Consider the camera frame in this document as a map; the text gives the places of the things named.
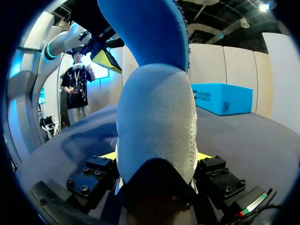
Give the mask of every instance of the gray pants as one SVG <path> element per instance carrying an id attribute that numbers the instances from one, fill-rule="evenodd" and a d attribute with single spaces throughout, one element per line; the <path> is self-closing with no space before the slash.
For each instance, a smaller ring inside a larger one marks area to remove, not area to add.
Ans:
<path id="1" fill-rule="evenodd" d="M 75 124 L 78 120 L 83 119 L 89 114 L 88 106 L 73 108 L 67 110 L 69 114 L 70 125 Z"/>

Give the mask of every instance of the black t-shirt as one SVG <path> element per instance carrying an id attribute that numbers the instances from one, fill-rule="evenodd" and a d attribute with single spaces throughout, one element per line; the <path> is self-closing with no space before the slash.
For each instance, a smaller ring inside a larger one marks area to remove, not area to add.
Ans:
<path id="1" fill-rule="evenodd" d="M 62 79 L 61 85 L 63 87 L 73 87 L 74 92 L 71 95 L 67 95 L 67 108 L 79 108 L 88 105 L 87 98 L 87 80 L 92 82 L 90 73 L 83 66 L 82 69 L 73 71 L 71 67 L 68 69 Z"/>

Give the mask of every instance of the dark gray table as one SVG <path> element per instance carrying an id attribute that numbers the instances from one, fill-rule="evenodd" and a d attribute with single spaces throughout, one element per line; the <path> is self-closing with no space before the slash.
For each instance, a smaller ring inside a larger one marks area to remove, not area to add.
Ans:
<path id="1" fill-rule="evenodd" d="M 117 136 L 116 112 L 117 105 L 107 106 L 34 151 L 16 173 L 22 188 L 28 191 L 49 179 L 64 186 L 87 158 L 114 151 L 110 143 Z M 247 181 L 247 189 L 276 189 L 273 203 L 282 203 L 299 173 L 300 135 L 257 114 L 220 117 L 200 108 L 197 114 L 198 151 L 225 159 Z"/>

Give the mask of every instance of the lanyard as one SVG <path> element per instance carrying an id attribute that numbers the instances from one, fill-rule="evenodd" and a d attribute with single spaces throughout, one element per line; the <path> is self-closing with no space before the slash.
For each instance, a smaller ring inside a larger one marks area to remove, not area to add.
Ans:
<path id="1" fill-rule="evenodd" d="M 75 73 L 75 81 L 76 81 L 76 86 L 77 86 L 80 70 L 78 71 L 77 76 L 76 76 L 76 71 L 74 73 Z"/>

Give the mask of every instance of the cardboard box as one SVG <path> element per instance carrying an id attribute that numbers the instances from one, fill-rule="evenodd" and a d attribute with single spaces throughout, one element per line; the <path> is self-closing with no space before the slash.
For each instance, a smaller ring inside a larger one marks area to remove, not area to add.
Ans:
<path id="1" fill-rule="evenodd" d="M 192 84 L 196 106 L 216 115 L 250 113 L 253 91 L 225 83 Z"/>

